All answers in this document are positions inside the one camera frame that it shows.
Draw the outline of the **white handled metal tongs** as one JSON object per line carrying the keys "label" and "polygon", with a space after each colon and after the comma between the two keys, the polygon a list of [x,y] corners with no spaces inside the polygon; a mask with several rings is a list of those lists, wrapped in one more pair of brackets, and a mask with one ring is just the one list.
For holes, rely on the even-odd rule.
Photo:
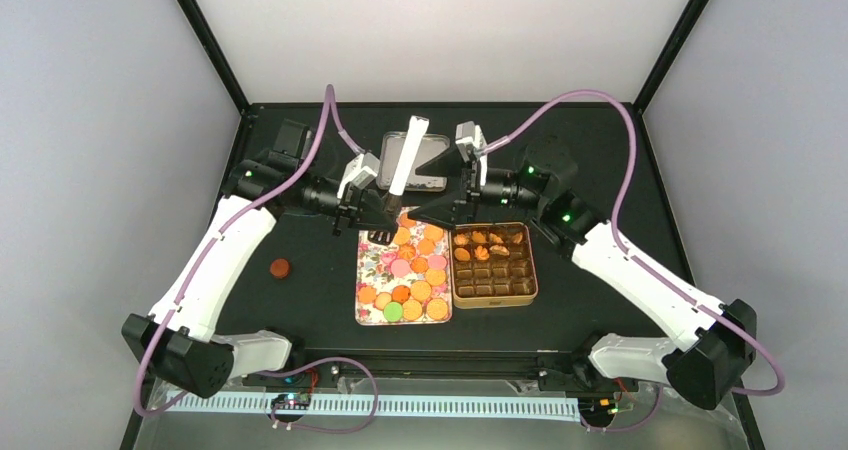
{"label": "white handled metal tongs", "polygon": [[388,194],[384,199],[384,213],[389,218],[389,224],[383,229],[369,231],[368,241],[370,243],[387,246],[393,242],[397,232],[397,219],[402,206],[402,196],[413,170],[414,160],[418,154],[421,141],[427,133],[428,127],[429,120],[427,118],[415,115],[410,118],[407,134],[398,156]]}

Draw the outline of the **brown round chocolate cookie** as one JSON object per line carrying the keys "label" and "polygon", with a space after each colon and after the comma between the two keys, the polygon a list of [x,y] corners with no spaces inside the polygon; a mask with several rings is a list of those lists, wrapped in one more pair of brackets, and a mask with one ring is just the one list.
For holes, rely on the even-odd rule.
{"label": "brown round chocolate cookie", "polygon": [[291,264],[284,258],[275,259],[269,266],[269,272],[276,279],[284,279],[291,272]]}

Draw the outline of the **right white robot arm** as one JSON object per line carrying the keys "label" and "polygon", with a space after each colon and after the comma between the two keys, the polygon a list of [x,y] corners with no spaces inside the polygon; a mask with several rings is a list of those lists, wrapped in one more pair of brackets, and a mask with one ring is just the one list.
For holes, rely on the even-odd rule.
{"label": "right white robot arm", "polygon": [[613,230],[612,222],[572,188],[578,166],[565,144],[540,137],[515,170],[492,168],[470,143],[455,143],[417,173],[457,179],[457,191],[423,205],[416,220],[453,230],[481,206],[530,212],[531,225],[578,268],[616,290],[663,332],[656,338],[614,333],[569,362],[572,380],[593,389],[632,378],[671,387],[688,403],[714,410],[753,363],[757,314],[688,284]]}

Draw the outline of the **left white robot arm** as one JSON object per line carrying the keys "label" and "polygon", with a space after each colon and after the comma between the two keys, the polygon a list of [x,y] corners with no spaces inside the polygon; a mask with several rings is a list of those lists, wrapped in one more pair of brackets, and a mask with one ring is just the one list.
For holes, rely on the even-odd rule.
{"label": "left white robot arm", "polygon": [[138,385],[152,375],[195,396],[215,395],[230,380],[281,370],[295,341],[279,332],[221,335],[216,327],[231,291],[260,243],[288,210],[327,216],[343,226],[390,232],[396,225],[371,189],[379,159],[358,151],[341,180],[310,171],[321,135],[285,122],[270,148],[236,165],[207,233],[165,295],[121,334],[139,362]]}

